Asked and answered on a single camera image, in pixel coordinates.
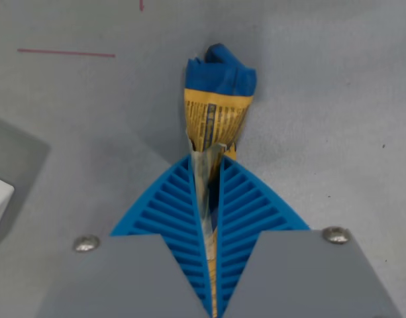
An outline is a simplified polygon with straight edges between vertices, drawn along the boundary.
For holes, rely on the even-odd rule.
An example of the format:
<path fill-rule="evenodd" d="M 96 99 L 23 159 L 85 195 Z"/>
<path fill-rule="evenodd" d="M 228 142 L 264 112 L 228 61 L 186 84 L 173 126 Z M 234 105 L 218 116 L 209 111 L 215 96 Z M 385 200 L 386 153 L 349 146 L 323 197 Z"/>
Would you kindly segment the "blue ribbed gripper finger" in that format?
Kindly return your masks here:
<path fill-rule="evenodd" d="M 220 317 L 399 317 L 343 227 L 309 228 L 264 182 L 225 158 L 220 171 Z"/>
<path fill-rule="evenodd" d="M 68 256 L 39 317 L 208 317 L 211 291 L 189 157 L 91 252 Z"/>

